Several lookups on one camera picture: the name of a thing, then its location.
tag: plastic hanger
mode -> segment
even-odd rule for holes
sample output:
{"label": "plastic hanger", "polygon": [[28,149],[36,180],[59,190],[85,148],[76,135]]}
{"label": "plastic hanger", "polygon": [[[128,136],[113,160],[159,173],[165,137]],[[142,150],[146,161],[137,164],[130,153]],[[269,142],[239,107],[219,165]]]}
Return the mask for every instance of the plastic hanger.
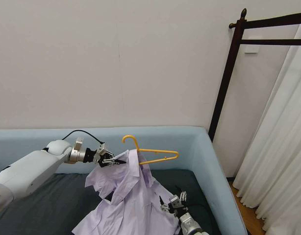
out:
{"label": "plastic hanger", "polygon": [[158,163],[158,162],[163,162],[163,161],[168,161],[168,160],[173,160],[173,159],[177,159],[179,157],[179,153],[176,152],[176,151],[170,151],[170,150],[159,150],[159,149],[144,149],[144,148],[139,148],[139,145],[137,143],[137,140],[134,136],[132,135],[126,135],[126,136],[123,136],[122,138],[122,143],[125,143],[125,140],[127,138],[131,138],[133,139],[134,143],[135,143],[135,146],[136,146],[136,150],[138,152],[154,152],[154,153],[174,153],[175,156],[173,157],[164,157],[164,158],[160,158],[160,159],[155,159],[155,160],[150,160],[150,161],[146,161],[146,162],[142,162],[142,163],[139,163],[140,165],[143,165],[143,164],[149,164],[149,163]]}

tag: shirt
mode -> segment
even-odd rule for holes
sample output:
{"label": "shirt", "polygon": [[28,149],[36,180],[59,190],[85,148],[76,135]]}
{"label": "shirt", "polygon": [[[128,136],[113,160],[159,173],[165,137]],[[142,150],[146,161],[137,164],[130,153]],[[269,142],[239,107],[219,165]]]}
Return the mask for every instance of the shirt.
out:
{"label": "shirt", "polygon": [[[126,164],[101,168],[87,177],[85,187],[94,186],[102,201],[72,230],[75,235],[173,235],[178,219],[163,212],[159,196],[169,203],[172,196],[151,175],[137,150],[127,150],[115,159]],[[105,199],[113,192],[111,201]]]}

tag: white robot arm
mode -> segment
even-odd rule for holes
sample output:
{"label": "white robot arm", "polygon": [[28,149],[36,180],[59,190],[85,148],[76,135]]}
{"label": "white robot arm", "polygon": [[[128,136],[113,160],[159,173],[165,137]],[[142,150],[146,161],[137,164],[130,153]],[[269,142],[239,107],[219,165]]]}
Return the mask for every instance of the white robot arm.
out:
{"label": "white robot arm", "polygon": [[15,199],[32,194],[62,163],[94,162],[101,167],[123,164],[101,143],[96,151],[82,148],[78,138],[72,147],[65,140],[50,142],[43,150],[29,153],[0,172],[0,211]]}

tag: wall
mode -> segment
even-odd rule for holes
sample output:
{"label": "wall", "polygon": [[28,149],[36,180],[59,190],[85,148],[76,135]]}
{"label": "wall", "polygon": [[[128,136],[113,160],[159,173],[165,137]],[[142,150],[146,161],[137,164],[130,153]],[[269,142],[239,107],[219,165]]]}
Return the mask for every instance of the wall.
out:
{"label": "wall", "polygon": [[[0,129],[209,127],[228,24],[301,12],[301,0],[0,0]],[[260,30],[292,38],[296,26]],[[214,147],[235,174],[287,47],[240,51]]]}

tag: mattress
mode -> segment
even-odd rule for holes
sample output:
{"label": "mattress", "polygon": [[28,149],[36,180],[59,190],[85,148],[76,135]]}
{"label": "mattress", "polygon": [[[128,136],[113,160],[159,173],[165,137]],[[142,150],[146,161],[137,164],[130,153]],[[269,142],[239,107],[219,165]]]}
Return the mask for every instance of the mattress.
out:
{"label": "mattress", "polygon": [[[210,235],[220,235],[214,215],[194,173],[189,170],[152,170],[172,194],[187,191],[189,212]],[[93,187],[84,188],[87,174],[55,174],[32,195],[0,212],[0,235],[71,235],[71,230],[101,199]]]}

